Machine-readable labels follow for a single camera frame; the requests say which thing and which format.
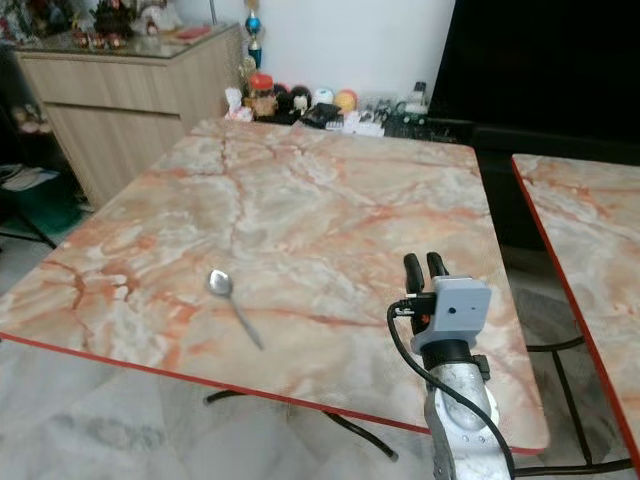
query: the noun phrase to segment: marble table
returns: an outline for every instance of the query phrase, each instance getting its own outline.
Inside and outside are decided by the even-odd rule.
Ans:
[[[640,466],[640,167],[515,155],[622,434]]]
[[[507,441],[541,451],[547,425],[467,147],[203,122],[0,300],[0,336],[427,432],[424,384],[385,313],[404,293],[403,256],[431,250],[490,285],[474,353],[488,356]],[[206,291],[212,268],[233,276],[264,351]]]

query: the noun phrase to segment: spoon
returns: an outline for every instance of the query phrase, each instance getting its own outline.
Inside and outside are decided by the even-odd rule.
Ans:
[[[233,280],[231,280],[231,277],[222,270],[213,270],[207,278],[207,287],[214,295],[229,299],[231,306],[235,310],[236,316],[238,317],[238,320],[240,320],[240,323],[242,323],[247,335],[249,335],[251,340],[253,340],[253,343],[255,343],[260,350],[264,350],[264,346],[262,345],[262,341],[260,340],[260,335],[257,330],[253,328],[251,323],[249,323],[244,312],[231,296],[231,292],[233,291]]]

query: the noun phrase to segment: marble floor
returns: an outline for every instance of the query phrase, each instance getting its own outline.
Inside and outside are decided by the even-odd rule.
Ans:
[[[47,254],[0,238],[0,293]],[[577,336],[546,255],[504,250],[529,343]],[[562,354],[594,460],[627,456],[584,347]],[[580,463],[550,355],[532,354],[552,430],[518,466]],[[27,480],[335,480],[431,478],[431,437],[355,421],[399,453],[390,462],[320,412],[241,397],[205,407],[207,387],[0,343],[0,478]],[[628,470],[591,478],[636,478]]]

